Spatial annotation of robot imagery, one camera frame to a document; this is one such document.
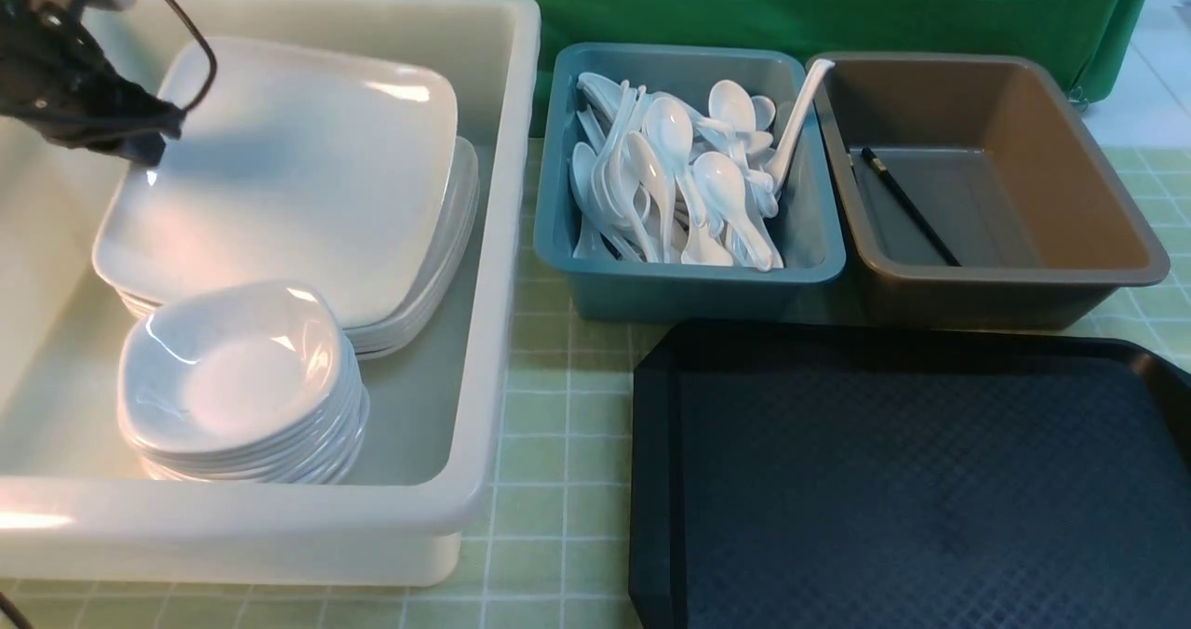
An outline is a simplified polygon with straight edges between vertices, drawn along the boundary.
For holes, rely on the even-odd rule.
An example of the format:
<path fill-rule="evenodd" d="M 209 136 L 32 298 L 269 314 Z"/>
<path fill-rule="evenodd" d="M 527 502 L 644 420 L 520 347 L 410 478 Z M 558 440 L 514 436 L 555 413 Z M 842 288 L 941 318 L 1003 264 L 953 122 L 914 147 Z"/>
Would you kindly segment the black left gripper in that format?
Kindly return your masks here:
<path fill-rule="evenodd" d="M 85 26 L 85 10 L 135 0 L 4 0 L 4 117 L 66 149 L 116 151 L 157 167 L 183 107 L 124 77 Z M 183 10 L 166 1 L 179 19 Z"/>

